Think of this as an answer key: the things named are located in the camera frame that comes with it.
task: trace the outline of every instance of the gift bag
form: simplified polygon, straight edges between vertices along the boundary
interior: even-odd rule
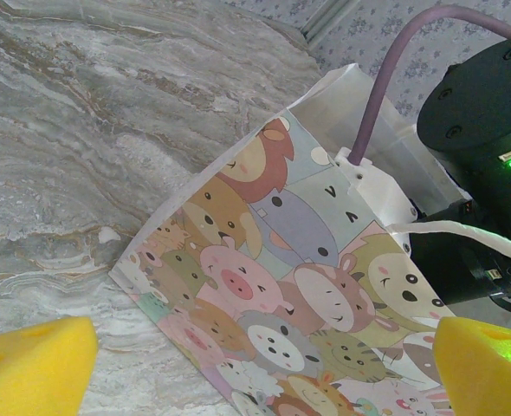
[[[452,314],[293,115],[317,93],[164,203],[110,276],[242,415],[453,415],[432,354]]]

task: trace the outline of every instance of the yellow sponge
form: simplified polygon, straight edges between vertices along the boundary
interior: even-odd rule
[[[511,329],[443,318],[434,354],[457,416],[511,415]]]
[[[89,318],[0,335],[0,416],[76,415],[98,341]]]

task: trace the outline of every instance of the cartoon pig face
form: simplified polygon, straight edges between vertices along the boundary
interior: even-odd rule
[[[342,332],[359,332],[372,322],[388,331],[398,325],[375,315],[371,298],[351,276],[354,257],[342,257],[340,269],[321,264],[304,264],[294,271],[294,280],[312,309],[332,328]]]
[[[436,328],[441,317],[453,316],[403,253],[383,254],[371,261],[369,280],[388,306],[414,322]]]
[[[204,273],[217,282],[218,292],[238,312],[260,310],[272,313],[278,306],[292,309],[284,301],[276,280],[255,260],[235,250],[234,240],[224,237],[228,247],[212,245],[200,255]]]
[[[217,343],[190,322],[182,312],[168,315],[159,321],[158,327],[173,341],[190,351],[201,368],[218,366],[224,362],[223,351]]]
[[[264,236],[267,249],[283,262],[293,267],[300,264],[292,264],[290,257],[275,248],[291,250],[303,262],[338,264],[339,250],[331,231],[303,199],[290,191],[275,189],[252,204],[252,209],[272,230],[270,237]]]

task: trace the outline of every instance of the marble surface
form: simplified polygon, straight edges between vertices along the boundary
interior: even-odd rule
[[[236,414],[107,271],[163,201],[319,78],[215,3],[0,0],[0,332],[92,317],[82,415]]]

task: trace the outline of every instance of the cartoon bear face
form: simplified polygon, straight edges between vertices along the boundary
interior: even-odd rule
[[[217,288],[215,281],[204,274],[196,261],[182,250],[168,251],[161,256],[161,260],[168,264],[179,275],[190,292],[197,296],[202,286],[208,283],[213,289]]]
[[[369,264],[369,281],[377,295],[395,312],[435,328],[452,316],[417,266],[404,253],[388,253]]]
[[[191,235],[186,250],[197,260],[203,248],[219,245],[223,237],[232,237],[236,248],[246,242],[255,258],[262,250],[262,236],[246,203],[230,186],[211,178],[183,205],[184,229]]]
[[[254,363],[270,374],[314,377],[323,368],[319,351],[301,332],[275,315],[249,310],[238,320],[257,350]]]
[[[294,271],[294,280],[307,303],[321,319],[342,332],[356,333],[372,322],[387,331],[398,330],[395,322],[375,315],[375,305],[356,281],[363,275],[350,275],[354,257],[345,254],[340,268],[323,264],[303,264]]]
[[[288,383],[308,406],[327,416],[357,416],[352,404],[336,388],[331,386],[333,375],[324,372],[320,379],[303,375],[289,375]]]
[[[206,247],[200,256],[204,272],[217,282],[218,293],[238,312],[261,310],[274,312],[278,306],[289,310],[276,280],[258,262],[235,250],[231,237],[224,237],[227,246]]]
[[[229,315],[212,303],[196,299],[196,308],[190,311],[190,318],[195,325],[223,349],[244,352],[247,358],[256,357],[256,349],[249,341],[248,336]]]
[[[325,369],[333,380],[350,377],[354,380],[375,383],[384,377],[400,378],[386,369],[381,359],[357,338],[336,329],[317,331],[309,337],[317,346],[325,362]]]
[[[281,191],[288,176],[286,159],[294,159],[289,129],[284,117],[270,121],[217,176],[249,204],[273,189]]]

